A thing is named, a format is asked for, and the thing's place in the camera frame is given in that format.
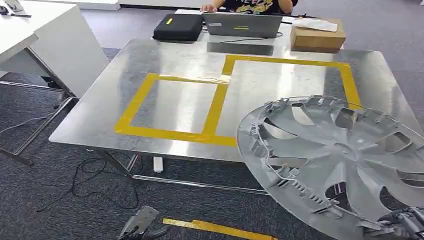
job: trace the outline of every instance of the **power cord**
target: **power cord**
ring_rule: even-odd
[[[275,38],[279,38],[283,35],[282,32],[277,32],[277,36]],[[239,40],[232,40],[232,41],[220,41],[220,44],[225,44],[225,43],[235,43],[235,42],[240,42],[240,41],[249,41],[249,40],[264,40],[264,39],[270,39],[270,37],[260,37],[260,38],[246,38],[246,39],[239,39]]]
[[[57,108],[62,107],[62,105],[64,104],[64,102],[66,102],[68,99],[76,99],[76,97],[71,96],[71,97],[66,98],[65,100],[63,100],[62,102],[60,102],[60,104],[58,105],[58,107],[57,107]],[[14,128],[17,128],[17,127],[20,127],[20,126],[22,126],[22,125],[24,125],[24,124],[26,124],[26,123],[28,123],[28,122],[34,121],[34,120],[46,119],[46,118],[48,118],[50,115],[53,115],[53,114],[54,114],[54,112],[47,114],[47,116],[34,117],[34,118],[28,119],[28,120],[26,120],[26,121],[23,121],[23,122],[21,122],[21,123],[19,123],[19,124],[17,124],[17,125],[7,127],[7,128],[5,128],[5,129],[3,129],[3,130],[1,130],[1,131],[0,131],[0,135],[1,135],[2,133],[6,132],[7,130],[14,129]]]
[[[94,163],[99,162],[99,161],[103,161],[103,165],[101,166],[100,169],[95,169],[95,170],[89,170],[89,169],[87,169],[87,165],[94,164]],[[141,161],[141,163],[142,164],[140,165],[139,170],[136,171],[134,174],[139,174],[143,170],[143,162]],[[86,195],[80,195],[80,194],[78,194],[76,192],[76,187],[77,186],[79,186],[79,185],[81,185],[83,183],[86,183],[87,181],[92,180],[92,179],[96,178],[97,176],[99,176],[101,174],[111,174],[111,175],[122,176],[122,177],[125,177],[126,178],[126,176],[123,175],[123,174],[112,172],[112,171],[107,171],[106,170],[107,165],[108,165],[108,163],[103,158],[101,158],[101,157],[90,157],[90,158],[85,159],[84,161],[82,161],[76,167],[75,174],[73,175],[73,178],[72,178],[72,184],[71,184],[70,189],[67,190],[64,194],[62,194],[62,196],[60,196],[56,200],[52,201],[51,203],[47,204],[42,209],[37,210],[36,212],[37,213],[40,213],[40,212],[45,211],[47,208],[49,208],[53,204],[55,204],[55,203],[59,202],[60,200],[62,200],[69,193],[71,193],[74,197],[77,197],[77,198],[88,198],[88,197],[90,197],[92,195],[100,195],[100,196],[102,196],[103,198],[107,199],[109,202],[115,204],[117,207],[119,207],[121,209],[125,209],[125,210],[137,209],[139,207],[140,200],[139,200],[139,195],[137,193],[137,189],[136,189],[136,185],[135,184],[132,185],[132,188],[133,188],[134,194],[135,194],[135,202],[136,202],[134,206],[124,206],[124,205],[121,205],[118,202],[116,202],[115,200],[113,200],[112,198],[110,198],[109,196],[107,196],[104,192],[101,192],[101,191],[93,191],[93,192],[90,192],[90,193],[88,193]],[[82,171],[85,174],[93,174],[93,175],[90,176],[90,177],[88,177],[88,178],[86,178],[86,179],[84,179],[84,180],[82,180],[82,181],[80,181],[80,182],[77,182],[78,173],[80,171]]]

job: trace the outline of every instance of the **metal table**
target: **metal table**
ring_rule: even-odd
[[[382,54],[291,52],[283,46],[130,41],[49,140],[97,150],[130,178],[264,194],[263,190],[131,175],[108,150],[241,162],[241,119],[270,100],[330,95],[379,109],[422,134]]]

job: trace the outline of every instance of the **black cable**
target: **black cable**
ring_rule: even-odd
[[[304,18],[304,19],[320,19],[321,17],[316,16],[309,16],[306,13],[301,15],[291,15],[291,14],[285,14],[285,13],[277,13],[277,12],[270,12],[265,15],[271,15],[271,16],[283,16],[283,17],[290,17],[290,18]]]
[[[277,32],[277,35],[275,38],[279,38],[283,35],[282,32]],[[224,43],[234,43],[234,42],[240,42],[240,41],[248,41],[248,40],[264,40],[264,39],[271,39],[270,37],[260,37],[260,38],[246,38],[246,39],[239,39],[239,40],[232,40],[232,41],[221,41],[220,44]]]
[[[96,163],[97,161],[103,161],[103,165],[102,165],[102,167],[100,169],[97,169],[97,170],[88,170],[86,168],[88,164]],[[60,200],[62,200],[69,193],[72,193],[72,195],[74,197],[77,197],[77,198],[87,198],[87,197],[92,196],[92,195],[101,195],[102,197],[106,198],[108,201],[112,202],[113,204],[115,204],[116,206],[118,206],[121,209],[132,210],[132,209],[138,208],[139,207],[139,203],[140,203],[140,199],[139,199],[139,194],[137,192],[137,189],[136,189],[136,185],[135,184],[132,185],[132,188],[133,188],[134,194],[135,194],[135,200],[136,200],[136,204],[134,206],[123,206],[123,205],[120,205],[118,202],[116,202],[112,198],[108,197],[105,193],[103,193],[101,191],[93,191],[93,192],[90,192],[89,194],[86,194],[86,195],[79,195],[76,192],[76,187],[78,185],[81,185],[81,184],[83,184],[83,183],[85,183],[85,182],[87,182],[89,180],[92,180],[92,179],[94,179],[95,177],[97,177],[97,176],[99,176],[101,174],[112,174],[112,175],[126,177],[125,175],[120,174],[120,173],[116,173],[116,172],[112,172],[112,171],[107,171],[106,170],[107,165],[108,165],[108,163],[103,158],[101,158],[101,157],[90,157],[90,158],[87,158],[87,159],[83,160],[76,167],[76,169],[75,169],[75,174],[73,175],[72,184],[71,184],[70,189],[67,190],[58,199],[52,201],[51,203],[47,204],[45,207],[43,207],[42,209],[37,210],[36,212],[37,213],[40,213],[40,212],[45,211],[47,208],[49,208],[53,204],[55,204],[55,203],[59,202]],[[141,161],[141,165],[140,165],[139,170],[136,173],[134,173],[134,174],[138,174],[139,172],[141,172],[142,169],[143,169],[143,162]],[[77,182],[77,176],[78,176],[78,173],[79,173],[80,170],[83,173],[85,173],[85,174],[93,174],[93,175],[90,176],[90,177],[88,177],[87,179],[84,179],[83,181]]]

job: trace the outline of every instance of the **metal frame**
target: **metal frame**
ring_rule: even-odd
[[[71,101],[76,100],[77,97],[75,97],[74,93],[72,93],[72,91],[59,79],[59,77],[57,75],[55,75],[52,72],[52,70],[35,54],[35,52],[31,48],[28,47],[28,48],[24,49],[24,51],[30,52],[30,55],[32,56],[33,60],[45,70],[45,72],[49,75],[49,77],[61,89],[50,88],[50,87],[47,87],[47,86],[17,83],[17,82],[7,82],[7,81],[0,81],[0,85],[59,92],[59,93],[64,93],[66,95],[66,97],[68,97],[65,101],[63,101],[59,105],[57,110],[55,112],[53,112],[53,114],[50,117],[48,117],[16,151],[11,152],[11,151],[7,151],[7,150],[0,147],[0,154],[3,154],[4,156],[11,158],[15,161],[18,161],[18,162],[20,162],[24,165],[33,166],[34,162],[31,159],[26,159],[26,158],[22,157],[21,153],[34,141],[34,139],[36,137],[38,137],[40,135],[40,133],[59,115],[59,113]]]
[[[105,150],[96,150],[101,157],[103,157],[109,164],[117,168],[122,174],[127,176],[129,179],[133,181],[150,181],[150,182],[158,182],[158,183],[166,183],[166,184],[179,184],[184,186],[191,187],[200,187],[200,188],[211,188],[211,189],[219,189],[219,190],[228,190],[228,191],[237,191],[249,194],[259,194],[259,195],[269,195],[267,191],[260,189],[252,189],[252,188],[244,188],[244,187],[236,187],[236,186],[224,186],[224,185],[216,185],[216,184],[208,184],[202,182],[194,182],[194,181],[182,181],[154,176],[144,176],[132,174],[130,171],[134,166],[135,161],[139,158],[138,154],[134,154],[131,157],[131,160],[128,163],[128,166],[125,167],[119,160],[117,160],[114,156],[108,153]]]

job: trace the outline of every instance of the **black case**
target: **black case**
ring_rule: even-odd
[[[202,15],[170,13],[153,31],[153,39],[197,41],[202,31]]]

